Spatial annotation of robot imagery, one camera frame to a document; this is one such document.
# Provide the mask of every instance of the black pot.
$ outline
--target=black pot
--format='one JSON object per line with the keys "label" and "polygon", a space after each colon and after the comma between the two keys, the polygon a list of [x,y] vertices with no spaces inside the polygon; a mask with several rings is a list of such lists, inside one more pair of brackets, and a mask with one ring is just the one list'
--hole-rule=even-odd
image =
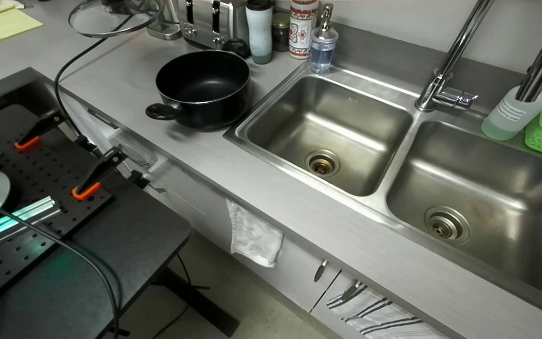
{"label": "black pot", "polygon": [[200,130],[221,129],[250,107],[250,67],[228,51],[197,51],[174,58],[156,76],[163,104],[146,114]]}

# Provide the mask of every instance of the toaster slot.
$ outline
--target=toaster slot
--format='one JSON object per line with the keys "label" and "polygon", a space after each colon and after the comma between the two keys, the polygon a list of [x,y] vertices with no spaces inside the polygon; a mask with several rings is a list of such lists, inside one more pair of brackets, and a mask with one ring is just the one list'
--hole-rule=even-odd
{"label": "toaster slot", "polygon": [[194,4],[193,0],[185,0],[185,9],[187,10],[187,22],[194,24]]}
{"label": "toaster slot", "polygon": [[213,32],[217,34],[220,32],[220,9],[221,2],[219,0],[213,0]]}

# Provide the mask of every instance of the sink basin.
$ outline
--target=sink basin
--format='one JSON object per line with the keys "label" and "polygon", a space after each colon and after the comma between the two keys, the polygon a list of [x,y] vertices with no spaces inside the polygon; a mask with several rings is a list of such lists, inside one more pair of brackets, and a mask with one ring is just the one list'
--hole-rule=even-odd
{"label": "sink basin", "polygon": [[426,122],[387,204],[409,225],[542,290],[542,157]]}
{"label": "sink basin", "polygon": [[412,118],[319,77],[300,79],[247,129],[250,142],[352,195],[375,191]]}

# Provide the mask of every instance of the drain strainer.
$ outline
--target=drain strainer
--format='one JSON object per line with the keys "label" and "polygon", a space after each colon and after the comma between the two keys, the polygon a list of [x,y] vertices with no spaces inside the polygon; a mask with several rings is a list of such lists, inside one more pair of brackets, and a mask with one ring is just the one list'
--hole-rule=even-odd
{"label": "drain strainer", "polygon": [[461,244],[470,236],[467,220],[447,206],[430,208],[426,211],[424,221],[430,234],[449,244]]}
{"label": "drain strainer", "polygon": [[333,176],[340,169],[340,161],[329,150],[317,150],[310,152],[305,158],[305,168],[318,177],[326,178]]}

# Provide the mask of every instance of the backsplash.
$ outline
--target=backsplash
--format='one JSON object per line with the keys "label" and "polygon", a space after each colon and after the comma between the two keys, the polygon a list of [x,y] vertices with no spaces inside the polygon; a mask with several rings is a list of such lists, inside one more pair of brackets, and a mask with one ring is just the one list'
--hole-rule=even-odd
{"label": "backsplash", "polygon": [[[290,8],[288,0],[276,3]],[[333,0],[333,3],[333,21],[447,51],[476,0]],[[542,0],[497,0],[464,56],[526,73],[541,47]]]}

